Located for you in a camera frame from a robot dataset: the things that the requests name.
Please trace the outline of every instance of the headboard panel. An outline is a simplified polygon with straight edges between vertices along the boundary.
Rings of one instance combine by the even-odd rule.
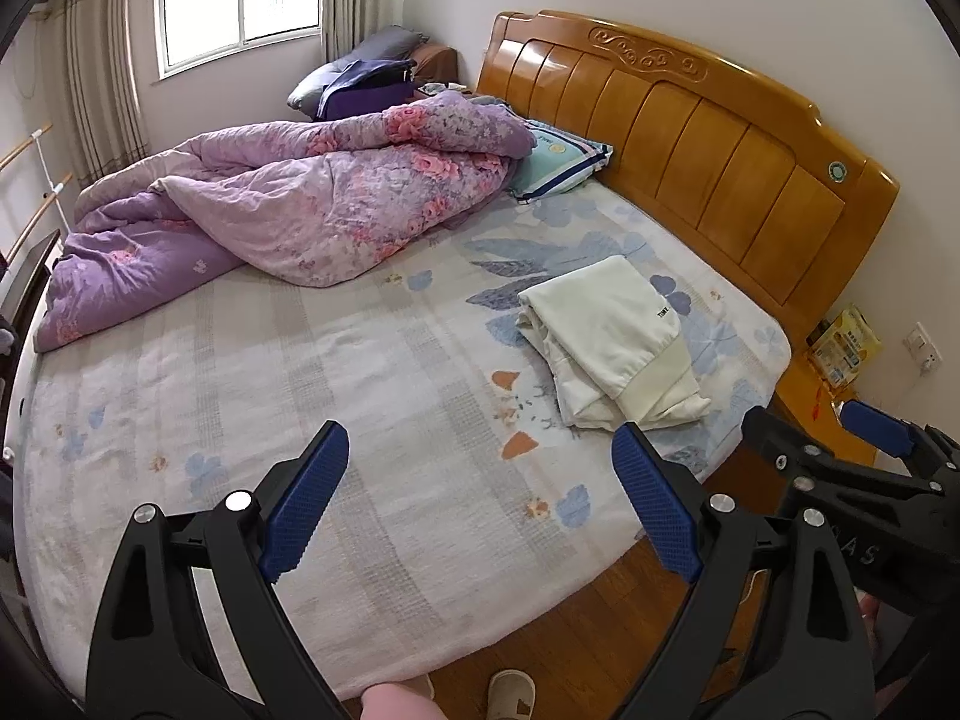
[[[899,191],[809,100],[634,26],[502,13],[478,89],[610,143],[600,180],[779,319],[794,346],[840,295]]]

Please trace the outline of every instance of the electrical outlet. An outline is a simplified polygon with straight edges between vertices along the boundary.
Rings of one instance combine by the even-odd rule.
[[[920,374],[932,373],[943,364],[944,358],[940,356],[940,351],[930,333],[926,331],[920,322],[913,326],[913,330],[904,338],[904,346],[910,352],[910,357],[920,369]]]

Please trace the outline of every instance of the slipper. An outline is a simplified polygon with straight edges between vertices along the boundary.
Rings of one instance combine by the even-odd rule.
[[[404,680],[398,684],[403,685],[405,688],[410,688],[414,693],[419,696],[424,696],[424,698],[428,698],[430,701],[433,701],[437,697],[437,690],[435,690],[433,680],[430,679],[429,674],[421,674],[419,677]]]
[[[530,720],[534,712],[536,685],[517,669],[494,674],[487,692],[487,720]]]

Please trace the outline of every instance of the blue gripper pad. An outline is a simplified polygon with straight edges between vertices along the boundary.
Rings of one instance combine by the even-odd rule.
[[[840,424],[890,457],[905,458],[913,451],[910,430],[899,419],[859,400],[848,400],[840,410]]]
[[[621,425],[613,434],[611,459],[661,565],[688,584],[696,581],[703,568],[697,553],[697,527],[629,425]]]
[[[347,431],[334,424],[272,511],[260,556],[260,573],[271,584],[280,579],[280,574],[296,568],[304,556],[306,545],[347,470],[348,456]]]

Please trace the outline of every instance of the sticker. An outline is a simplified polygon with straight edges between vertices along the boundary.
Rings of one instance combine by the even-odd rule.
[[[830,167],[827,168],[827,172],[830,174],[836,183],[843,183],[843,179],[847,177],[847,166],[842,162],[831,162]]]

